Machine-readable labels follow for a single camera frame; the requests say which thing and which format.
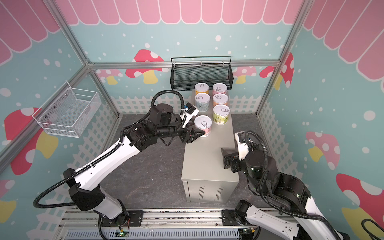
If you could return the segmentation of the orange label can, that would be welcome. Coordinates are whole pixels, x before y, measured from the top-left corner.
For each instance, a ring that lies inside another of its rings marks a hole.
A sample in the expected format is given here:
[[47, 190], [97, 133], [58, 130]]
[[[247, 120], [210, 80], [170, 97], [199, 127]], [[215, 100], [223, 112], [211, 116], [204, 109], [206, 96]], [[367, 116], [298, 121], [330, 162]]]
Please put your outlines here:
[[213, 97], [213, 106], [229, 105], [229, 97], [226, 94], [215, 94]]

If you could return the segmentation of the pink label can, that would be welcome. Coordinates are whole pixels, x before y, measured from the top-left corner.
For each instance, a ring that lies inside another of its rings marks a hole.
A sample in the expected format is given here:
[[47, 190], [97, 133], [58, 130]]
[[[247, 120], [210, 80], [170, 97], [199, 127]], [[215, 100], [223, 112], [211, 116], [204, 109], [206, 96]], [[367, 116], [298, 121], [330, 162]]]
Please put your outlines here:
[[227, 94], [228, 87], [223, 83], [216, 83], [213, 85], [212, 93], [213, 95], [216, 94]]

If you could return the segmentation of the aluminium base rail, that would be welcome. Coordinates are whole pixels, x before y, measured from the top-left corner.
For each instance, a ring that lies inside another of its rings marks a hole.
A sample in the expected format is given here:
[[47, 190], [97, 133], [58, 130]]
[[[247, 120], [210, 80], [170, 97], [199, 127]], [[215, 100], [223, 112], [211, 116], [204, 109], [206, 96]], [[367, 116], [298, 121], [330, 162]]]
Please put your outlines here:
[[55, 240], [300, 240], [298, 222], [262, 209], [253, 223], [241, 225], [229, 209], [130, 210], [130, 221], [117, 227], [92, 212], [68, 209], [54, 234]]

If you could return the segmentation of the beige label can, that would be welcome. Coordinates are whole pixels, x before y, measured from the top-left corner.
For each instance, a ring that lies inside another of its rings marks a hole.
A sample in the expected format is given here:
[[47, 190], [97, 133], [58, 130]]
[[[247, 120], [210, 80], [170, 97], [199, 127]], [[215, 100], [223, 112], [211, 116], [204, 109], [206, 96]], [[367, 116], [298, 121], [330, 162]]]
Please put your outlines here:
[[205, 132], [205, 134], [202, 136], [202, 138], [208, 137], [211, 133], [212, 128], [212, 120], [210, 117], [206, 115], [200, 115], [197, 116], [194, 120], [195, 126], [199, 129]]

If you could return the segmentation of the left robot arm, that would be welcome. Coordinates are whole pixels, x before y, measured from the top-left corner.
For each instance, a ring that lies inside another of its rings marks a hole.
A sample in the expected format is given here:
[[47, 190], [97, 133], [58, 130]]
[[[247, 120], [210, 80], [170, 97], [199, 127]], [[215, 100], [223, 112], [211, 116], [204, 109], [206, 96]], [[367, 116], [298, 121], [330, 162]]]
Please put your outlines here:
[[[101, 181], [128, 159], [165, 138], [179, 138], [189, 144], [204, 135], [194, 127], [192, 118], [199, 113], [197, 107], [185, 103], [183, 96], [174, 90], [160, 91], [153, 97], [144, 117], [121, 130], [119, 139], [106, 151], [86, 165], [67, 169], [64, 179], [39, 194], [33, 201], [38, 209], [78, 207], [81, 211], [94, 211], [100, 219], [108, 219], [123, 226], [130, 215], [122, 201], [111, 197], [100, 186]], [[58, 187], [67, 184], [72, 202], [41, 204], [40, 200]]]

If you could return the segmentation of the white lid can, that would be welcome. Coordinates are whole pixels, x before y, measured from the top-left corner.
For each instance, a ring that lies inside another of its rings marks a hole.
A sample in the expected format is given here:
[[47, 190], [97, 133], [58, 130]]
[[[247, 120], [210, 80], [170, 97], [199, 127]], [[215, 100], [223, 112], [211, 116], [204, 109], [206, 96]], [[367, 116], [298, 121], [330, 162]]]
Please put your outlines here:
[[206, 93], [198, 93], [195, 96], [195, 106], [200, 112], [207, 112], [210, 107], [211, 97]]

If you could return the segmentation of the beige metal cabinet counter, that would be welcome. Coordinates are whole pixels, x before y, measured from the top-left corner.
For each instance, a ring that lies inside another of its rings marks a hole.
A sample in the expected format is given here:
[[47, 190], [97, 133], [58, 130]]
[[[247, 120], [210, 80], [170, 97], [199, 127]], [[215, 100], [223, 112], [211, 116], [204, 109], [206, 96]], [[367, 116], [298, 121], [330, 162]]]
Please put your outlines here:
[[239, 183], [239, 174], [224, 168], [221, 149], [236, 148], [229, 117], [224, 125], [212, 124], [211, 133], [186, 144], [182, 181], [187, 202], [224, 204]]

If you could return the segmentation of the black mesh wall basket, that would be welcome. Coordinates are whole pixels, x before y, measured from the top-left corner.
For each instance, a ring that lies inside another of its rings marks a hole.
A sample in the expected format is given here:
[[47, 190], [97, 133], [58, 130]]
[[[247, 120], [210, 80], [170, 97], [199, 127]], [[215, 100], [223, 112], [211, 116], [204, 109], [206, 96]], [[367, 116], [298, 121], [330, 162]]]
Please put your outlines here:
[[170, 85], [175, 91], [191, 91], [198, 83], [213, 85], [222, 83], [231, 90], [234, 83], [232, 57], [203, 56], [171, 58]]

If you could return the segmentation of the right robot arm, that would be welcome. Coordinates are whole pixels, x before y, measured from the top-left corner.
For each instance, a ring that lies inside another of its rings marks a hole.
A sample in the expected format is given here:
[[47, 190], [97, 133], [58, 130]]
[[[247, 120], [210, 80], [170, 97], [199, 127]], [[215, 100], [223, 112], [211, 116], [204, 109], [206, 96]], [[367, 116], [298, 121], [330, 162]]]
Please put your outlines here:
[[297, 177], [278, 170], [260, 135], [253, 131], [235, 134], [237, 152], [222, 149], [224, 168], [243, 172], [249, 191], [270, 207], [278, 216], [267, 213], [248, 201], [241, 200], [233, 211], [222, 212], [223, 223], [236, 222], [244, 228], [239, 238], [256, 240], [267, 230], [284, 240], [348, 240], [324, 217], [309, 189]]

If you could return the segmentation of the green label can front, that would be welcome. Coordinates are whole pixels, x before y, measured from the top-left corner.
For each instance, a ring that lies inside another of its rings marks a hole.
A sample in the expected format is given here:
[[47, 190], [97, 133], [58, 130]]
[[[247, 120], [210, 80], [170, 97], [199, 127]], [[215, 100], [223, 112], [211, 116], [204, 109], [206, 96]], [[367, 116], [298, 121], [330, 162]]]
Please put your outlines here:
[[228, 122], [230, 108], [227, 105], [216, 105], [213, 107], [213, 122], [217, 125], [225, 125]]

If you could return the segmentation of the yellow label can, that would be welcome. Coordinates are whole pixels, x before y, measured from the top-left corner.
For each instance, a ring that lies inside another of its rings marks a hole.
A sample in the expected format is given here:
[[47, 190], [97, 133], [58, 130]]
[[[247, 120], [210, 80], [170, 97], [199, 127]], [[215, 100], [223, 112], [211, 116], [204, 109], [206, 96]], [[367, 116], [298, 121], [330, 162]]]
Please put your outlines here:
[[209, 88], [210, 86], [206, 83], [197, 83], [195, 85], [195, 95], [200, 93], [209, 94]]

